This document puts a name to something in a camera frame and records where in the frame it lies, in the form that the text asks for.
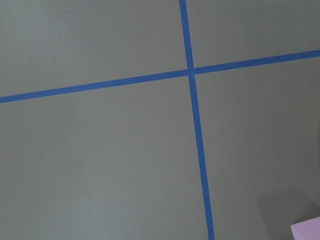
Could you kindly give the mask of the pink foam block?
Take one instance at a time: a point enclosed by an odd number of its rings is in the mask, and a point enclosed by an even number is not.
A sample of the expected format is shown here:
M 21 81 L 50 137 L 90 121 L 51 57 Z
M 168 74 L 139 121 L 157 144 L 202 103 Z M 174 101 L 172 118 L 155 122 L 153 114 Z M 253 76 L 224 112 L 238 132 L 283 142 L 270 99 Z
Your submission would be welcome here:
M 320 218 L 315 217 L 290 226 L 294 240 L 320 240 Z

